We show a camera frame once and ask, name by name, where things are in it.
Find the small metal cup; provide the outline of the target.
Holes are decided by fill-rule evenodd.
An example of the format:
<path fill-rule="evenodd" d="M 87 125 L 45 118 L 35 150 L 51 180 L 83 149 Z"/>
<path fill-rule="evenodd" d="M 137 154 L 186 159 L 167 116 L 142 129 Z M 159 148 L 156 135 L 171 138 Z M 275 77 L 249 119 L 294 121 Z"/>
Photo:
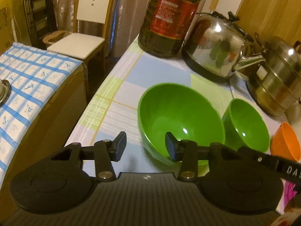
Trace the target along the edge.
<path fill-rule="evenodd" d="M 0 105 L 4 105 L 11 95 L 11 84 L 8 80 L 1 80 L 1 100 Z"/>

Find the orange plastic bowl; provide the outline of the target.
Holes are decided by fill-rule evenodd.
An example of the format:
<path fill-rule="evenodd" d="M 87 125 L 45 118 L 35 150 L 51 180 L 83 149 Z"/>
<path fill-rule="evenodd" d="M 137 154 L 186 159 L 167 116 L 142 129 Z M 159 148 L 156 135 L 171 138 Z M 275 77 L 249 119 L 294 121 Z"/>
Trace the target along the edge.
<path fill-rule="evenodd" d="M 281 123 L 272 137 L 270 152 L 273 156 L 294 162 L 300 160 L 300 143 L 293 128 L 287 122 Z"/>

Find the stainless steel kettle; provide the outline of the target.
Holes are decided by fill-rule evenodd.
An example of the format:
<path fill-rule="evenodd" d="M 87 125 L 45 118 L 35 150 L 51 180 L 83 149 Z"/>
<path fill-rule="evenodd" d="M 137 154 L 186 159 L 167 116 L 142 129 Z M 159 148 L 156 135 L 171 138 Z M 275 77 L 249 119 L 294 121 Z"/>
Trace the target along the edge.
<path fill-rule="evenodd" d="M 266 61 L 261 53 L 247 56 L 254 40 L 235 24 L 238 16 L 231 11 L 228 16 L 216 11 L 201 13 L 182 48 L 187 66 L 217 83 L 228 81 L 235 71 Z"/>

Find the dark metal rack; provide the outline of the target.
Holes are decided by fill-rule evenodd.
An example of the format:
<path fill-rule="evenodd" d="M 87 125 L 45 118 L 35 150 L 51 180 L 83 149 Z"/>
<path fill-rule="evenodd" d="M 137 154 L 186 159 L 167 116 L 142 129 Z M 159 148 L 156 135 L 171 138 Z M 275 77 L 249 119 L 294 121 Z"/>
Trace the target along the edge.
<path fill-rule="evenodd" d="M 31 45 L 45 50 L 43 38 L 58 29 L 53 0 L 23 0 L 23 7 Z"/>

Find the large cooking oil bottle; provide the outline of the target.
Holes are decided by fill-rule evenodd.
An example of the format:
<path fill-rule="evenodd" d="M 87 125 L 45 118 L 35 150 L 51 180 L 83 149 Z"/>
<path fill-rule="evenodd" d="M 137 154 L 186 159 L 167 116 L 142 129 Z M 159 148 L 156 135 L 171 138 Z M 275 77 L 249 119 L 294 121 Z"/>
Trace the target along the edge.
<path fill-rule="evenodd" d="M 149 0 L 138 45 L 161 58 L 176 55 L 201 0 Z"/>

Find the checkered pastel tablecloth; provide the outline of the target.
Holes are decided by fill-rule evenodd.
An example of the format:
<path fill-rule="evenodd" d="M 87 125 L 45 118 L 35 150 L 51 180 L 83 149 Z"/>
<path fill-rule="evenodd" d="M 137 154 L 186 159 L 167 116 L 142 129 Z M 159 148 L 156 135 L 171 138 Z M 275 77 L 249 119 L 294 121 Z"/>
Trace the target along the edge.
<path fill-rule="evenodd" d="M 255 105 L 245 85 L 245 76 L 235 73 L 229 83 L 216 84 L 193 72 L 181 56 L 162 59 L 144 52 L 132 42 L 104 79 L 68 138 L 91 146 L 103 139 L 127 133 L 127 147 L 116 173 L 177 173 L 178 164 L 167 165 L 155 159 L 144 147 L 138 129 L 137 107 L 143 93 L 153 85 L 177 83 L 188 86 L 206 97 L 223 115 L 230 100 L 240 98 Z"/>

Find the white wooden chair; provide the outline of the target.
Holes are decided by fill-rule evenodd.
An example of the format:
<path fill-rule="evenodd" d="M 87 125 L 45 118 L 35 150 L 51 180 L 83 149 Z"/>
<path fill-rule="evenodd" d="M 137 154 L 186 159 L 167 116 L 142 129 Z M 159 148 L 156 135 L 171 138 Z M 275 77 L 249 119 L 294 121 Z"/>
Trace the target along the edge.
<path fill-rule="evenodd" d="M 53 53 L 87 63 L 98 53 L 105 53 L 107 30 L 114 0 L 75 0 L 74 25 L 66 36 L 63 31 L 52 35 L 57 39 L 47 47 Z"/>

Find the pink transparent patterned plate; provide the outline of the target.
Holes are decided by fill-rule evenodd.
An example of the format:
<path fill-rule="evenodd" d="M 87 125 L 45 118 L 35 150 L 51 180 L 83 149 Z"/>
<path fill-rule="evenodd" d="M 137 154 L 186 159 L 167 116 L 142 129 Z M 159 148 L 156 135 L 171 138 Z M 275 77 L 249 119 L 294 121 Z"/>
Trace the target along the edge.
<path fill-rule="evenodd" d="M 294 190 L 295 184 L 289 181 L 286 181 L 284 184 L 284 207 L 287 206 L 288 202 L 296 195 Z"/>

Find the blue white checkered cloth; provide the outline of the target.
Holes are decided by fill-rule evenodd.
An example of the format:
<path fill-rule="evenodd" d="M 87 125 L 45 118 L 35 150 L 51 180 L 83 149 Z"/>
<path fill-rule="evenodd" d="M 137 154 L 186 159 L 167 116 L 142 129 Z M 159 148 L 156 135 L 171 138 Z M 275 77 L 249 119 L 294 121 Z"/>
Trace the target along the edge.
<path fill-rule="evenodd" d="M 1 79 L 11 94 L 1 106 L 1 179 L 27 130 L 71 74 L 83 65 L 65 55 L 15 42 L 1 55 Z"/>

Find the green plastic bowl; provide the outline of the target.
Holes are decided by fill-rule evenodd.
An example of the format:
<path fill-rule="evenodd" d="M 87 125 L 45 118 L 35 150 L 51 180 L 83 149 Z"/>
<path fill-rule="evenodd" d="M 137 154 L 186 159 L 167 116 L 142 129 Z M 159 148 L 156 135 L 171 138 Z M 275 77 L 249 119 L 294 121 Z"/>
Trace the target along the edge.
<path fill-rule="evenodd" d="M 246 101 L 234 98 L 222 117 L 224 144 L 237 151 L 246 146 L 259 152 L 266 152 L 270 144 L 268 128 L 257 110 Z"/>
<path fill-rule="evenodd" d="M 184 85 L 161 83 L 148 88 L 139 100 L 137 118 L 143 147 L 169 166 L 175 162 L 165 146 L 167 132 L 199 146 L 226 141 L 219 113 L 203 95 Z"/>

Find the stainless steel steamer pot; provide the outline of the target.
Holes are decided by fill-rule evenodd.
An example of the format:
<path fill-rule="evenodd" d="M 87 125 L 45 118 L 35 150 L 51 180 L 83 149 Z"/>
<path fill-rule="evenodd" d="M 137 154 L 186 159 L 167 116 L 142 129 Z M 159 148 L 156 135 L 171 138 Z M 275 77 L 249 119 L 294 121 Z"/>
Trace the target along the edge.
<path fill-rule="evenodd" d="M 267 114 L 280 116 L 300 101 L 300 41 L 293 46 L 278 36 L 261 43 L 264 61 L 250 73 L 247 89 L 258 106 Z"/>

